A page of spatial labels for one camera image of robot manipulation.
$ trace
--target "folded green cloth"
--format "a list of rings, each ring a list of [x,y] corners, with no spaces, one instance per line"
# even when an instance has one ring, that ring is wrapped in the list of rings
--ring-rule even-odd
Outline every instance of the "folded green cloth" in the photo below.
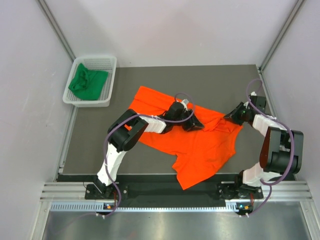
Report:
[[[107,71],[89,70],[80,63],[69,89],[79,99],[98,100],[108,74]]]

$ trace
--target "green cloth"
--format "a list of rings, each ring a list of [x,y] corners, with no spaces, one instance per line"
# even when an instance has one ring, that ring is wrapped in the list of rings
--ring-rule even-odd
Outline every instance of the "green cloth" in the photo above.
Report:
[[[98,100],[108,74],[107,71],[89,70],[80,63],[69,89],[79,99]]]

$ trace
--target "metal frame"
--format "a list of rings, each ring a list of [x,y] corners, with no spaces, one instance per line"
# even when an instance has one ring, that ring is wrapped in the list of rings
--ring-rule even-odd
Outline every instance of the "metal frame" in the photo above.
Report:
[[[53,16],[49,6],[47,5],[45,0],[36,0],[40,9],[44,13],[45,17],[47,18],[48,22],[52,26],[53,31],[57,35],[61,45],[65,49],[66,53],[68,54],[71,61],[73,61],[76,56],[73,53],[71,47],[68,44],[66,37],[64,36],[61,28],[59,27],[55,17]],[[298,15],[299,10],[302,8],[303,3],[305,0],[297,0],[291,13],[289,14],[287,20],[285,21],[284,25],[282,26],[278,36],[274,40],[272,46],[270,47],[267,55],[265,56],[262,64],[260,67],[257,67],[258,73],[260,78],[263,81],[263,88],[266,94],[267,101],[269,103],[269,107],[271,110],[272,115],[277,116],[277,111],[275,105],[272,101],[270,96],[270,91],[268,88],[268,84],[266,83],[264,77],[264,70],[266,69],[270,59],[274,55],[275,51],[277,50],[278,46],[280,45],[281,41],[285,37],[289,27],[293,23],[295,17]],[[77,107],[73,107],[72,114],[68,121],[68,127],[65,134],[65,140],[63,142],[61,153],[57,165],[56,175],[62,173],[63,167],[65,164],[68,147],[71,140],[71,135],[77,115]],[[263,195],[267,196],[269,193],[269,187],[263,186],[262,187]],[[44,185],[40,203],[38,207],[37,218],[34,224],[34,228],[32,229],[31,235],[29,239],[32,240],[39,240],[42,239],[45,225],[47,223],[47,218],[49,216],[49,211],[52,205],[56,203],[62,202],[72,202],[76,205],[87,205],[88,203],[92,204],[100,204],[101,202],[106,203],[107,200],[99,201],[99,200],[85,200],[85,188],[82,182],[48,182]],[[240,202],[241,200],[230,200],[226,201],[228,206],[231,206],[233,202]],[[256,199],[257,202],[263,201],[263,199]],[[272,195],[269,201],[272,202],[300,202],[301,208],[306,220],[307,227],[309,229],[310,235],[312,239],[319,239],[320,240],[320,217],[316,210],[315,204],[313,202],[312,195],[310,193],[308,184],[305,181],[285,181],[282,182],[272,188]],[[152,209],[134,209],[134,211],[152,211]]]

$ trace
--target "orange cloth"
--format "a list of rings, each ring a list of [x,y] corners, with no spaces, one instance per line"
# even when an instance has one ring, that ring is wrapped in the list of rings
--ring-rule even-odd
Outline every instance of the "orange cloth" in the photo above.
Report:
[[[141,86],[130,109],[139,114],[161,115],[174,102],[168,96]],[[226,121],[223,113],[195,107],[195,115],[204,129],[187,132],[181,126],[174,126],[166,134],[143,133],[140,142],[167,154],[176,155],[173,169],[185,190],[213,176],[236,153],[236,137],[242,126]]]

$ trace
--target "gray floor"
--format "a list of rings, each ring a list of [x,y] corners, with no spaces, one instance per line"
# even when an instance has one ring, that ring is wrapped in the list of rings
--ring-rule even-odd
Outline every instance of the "gray floor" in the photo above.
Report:
[[[85,216],[66,227],[81,215],[50,212],[43,240],[311,240],[298,202],[270,202],[250,218],[233,212],[118,212],[105,220]]]
[[[110,106],[79,108],[63,173],[98,172],[103,163],[102,145],[107,130],[128,108],[140,86],[171,96],[185,92],[197,105],[228,113],[239,102],[246,101],[247,84],[258,77],[255,65],[118,68]],[[236,140],[236,155],[219,172],[238,173],[252,167],[259,161],[263,140],[262,135],[246,124]],[[118,173],[175,173],[172,169],[175,160],[175,156],[138,143],[125,155]]]

